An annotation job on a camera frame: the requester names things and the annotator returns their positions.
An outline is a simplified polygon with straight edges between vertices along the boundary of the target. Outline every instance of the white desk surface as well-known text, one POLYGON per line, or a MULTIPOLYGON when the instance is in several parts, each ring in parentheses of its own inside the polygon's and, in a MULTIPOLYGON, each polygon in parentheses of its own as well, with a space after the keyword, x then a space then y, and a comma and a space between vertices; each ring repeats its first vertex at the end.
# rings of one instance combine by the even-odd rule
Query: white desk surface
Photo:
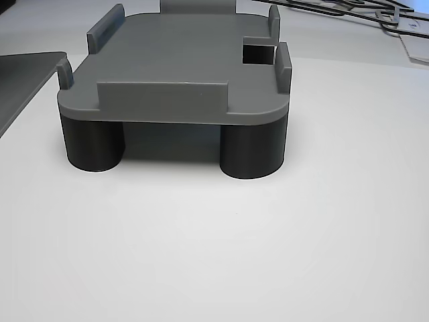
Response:
MULTIPOLYGON (((65 50, 76 68, 115 1, 41 2, 0 16, 0 52, 65 50), (9 21, 39 13, 31 30, 9 21)), ((118 167, 79 171, 48 81, 0 139, 0 321, 429 321, 429 71, 356 23, 339 22, 360 40, 338 32, 329 52, 331 20, 291 28, 303 15, 282 10, 286 161, 259 180, 221 172, 217 127, 128 127, 118 167)))

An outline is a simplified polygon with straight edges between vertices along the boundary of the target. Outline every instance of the black cylinder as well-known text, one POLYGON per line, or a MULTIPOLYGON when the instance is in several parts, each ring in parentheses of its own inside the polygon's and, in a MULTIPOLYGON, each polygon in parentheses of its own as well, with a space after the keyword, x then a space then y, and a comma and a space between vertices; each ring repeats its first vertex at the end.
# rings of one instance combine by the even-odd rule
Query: black cylinder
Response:
POLYGON ((67 157, 73 166, 101 172, 120 163, 125 151, 122 122, 77 121, 60 116, 67 157))
POLYGON ((277 171, 283 164, 288 115, 263 125, 223 125, 221 169, 239 179, 254 179, 277 171))

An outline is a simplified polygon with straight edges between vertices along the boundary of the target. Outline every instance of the gray platform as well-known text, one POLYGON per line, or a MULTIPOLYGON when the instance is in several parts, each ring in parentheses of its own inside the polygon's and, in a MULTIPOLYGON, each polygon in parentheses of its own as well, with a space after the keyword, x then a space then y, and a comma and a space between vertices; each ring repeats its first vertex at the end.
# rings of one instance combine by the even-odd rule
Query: gray platform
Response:
POLYGON ((0 137, 65 57, 65 52, 0 56, 0 137))
MULTIPOLYGON (((58 93, 61 114, 82 121, 221 125, 284 117, 292 65, 286 44, 278 42, 277 7, 269 17, 235 14, 235 2, 223 1, 217 14, 183 13, 183 1, 176 8, 177 0, 166 0, 161 13, 126 18, 117 5, 88 33, 90 55, 73 86, 58 93), (244 64, 246 46, 278 46, 275 64, 244 64)), ((206 8, 188 2, 197 13, 206 8)))

